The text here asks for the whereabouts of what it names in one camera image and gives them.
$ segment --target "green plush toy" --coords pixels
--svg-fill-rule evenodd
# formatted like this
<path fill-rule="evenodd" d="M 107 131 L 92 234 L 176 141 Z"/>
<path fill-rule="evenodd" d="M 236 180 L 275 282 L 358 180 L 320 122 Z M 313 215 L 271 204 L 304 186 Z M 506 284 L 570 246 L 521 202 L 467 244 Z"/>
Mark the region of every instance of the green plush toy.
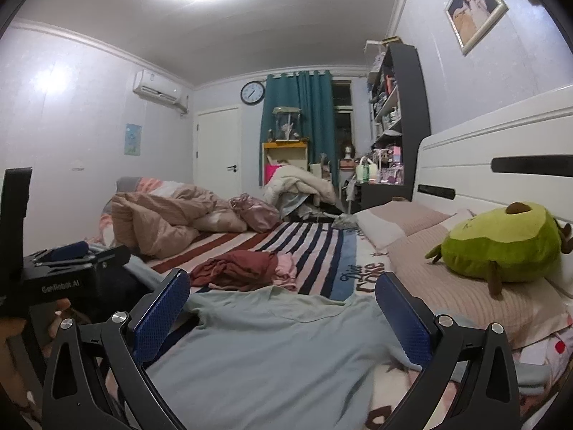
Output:
<path fill-rule="evenodd" d="M 571 225 L 561 228 L 549 211 L 530 202 L 515 202 L 456 225 L 426 258 L 443 258 L 456 273 L 488 281 L 492 296 L 501 282 L 542 278 L 559 253 L 573 250 Z"/>

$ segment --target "bookshelf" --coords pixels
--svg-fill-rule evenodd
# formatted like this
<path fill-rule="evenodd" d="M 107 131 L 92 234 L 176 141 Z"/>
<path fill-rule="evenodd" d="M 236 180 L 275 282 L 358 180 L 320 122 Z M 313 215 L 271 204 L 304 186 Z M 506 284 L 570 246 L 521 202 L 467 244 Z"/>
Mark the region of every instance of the bookshelf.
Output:
<path fill-rule="evenodd" d="M 415 47 L 388 44 L 371 96 L 376 125 L 372 149 L 400 147 L 404 179 L 400 185 L 362 184 L 362 210 L 386 204 L 392 197 L 412 199 L 420 142 L 431 134 L 426 87 Z"/>

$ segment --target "poster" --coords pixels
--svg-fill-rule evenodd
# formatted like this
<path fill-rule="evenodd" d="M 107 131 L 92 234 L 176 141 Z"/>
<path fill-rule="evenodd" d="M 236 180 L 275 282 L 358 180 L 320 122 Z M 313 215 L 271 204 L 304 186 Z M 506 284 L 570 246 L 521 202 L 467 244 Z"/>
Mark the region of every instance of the poster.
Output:
<path fill-rule="evenodd" d="M 137 124 L 125 125 L 124 155 L 141 155 L 141 126 Z"/>

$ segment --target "framed photo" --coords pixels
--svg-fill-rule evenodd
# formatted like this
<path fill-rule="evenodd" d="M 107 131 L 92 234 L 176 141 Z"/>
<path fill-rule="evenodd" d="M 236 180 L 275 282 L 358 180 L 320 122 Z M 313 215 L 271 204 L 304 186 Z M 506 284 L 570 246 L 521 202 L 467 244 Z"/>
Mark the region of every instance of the framed photo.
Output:
<path fill-rule="evenodd" d="M 507 11 L 503 0 L 450 0 L 446 15 L 467 55 Z"/>

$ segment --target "ceiling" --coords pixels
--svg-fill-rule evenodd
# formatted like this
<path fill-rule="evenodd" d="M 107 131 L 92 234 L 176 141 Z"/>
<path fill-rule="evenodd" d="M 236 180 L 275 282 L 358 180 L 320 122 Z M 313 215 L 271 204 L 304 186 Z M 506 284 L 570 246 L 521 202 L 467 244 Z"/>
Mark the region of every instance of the ceiling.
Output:
<path fill-rule="evenodd" d="M 18 16 L 139 56 L 194 85 L 291 66 L 363 65 L 394 0 L 28 0 Z"/>

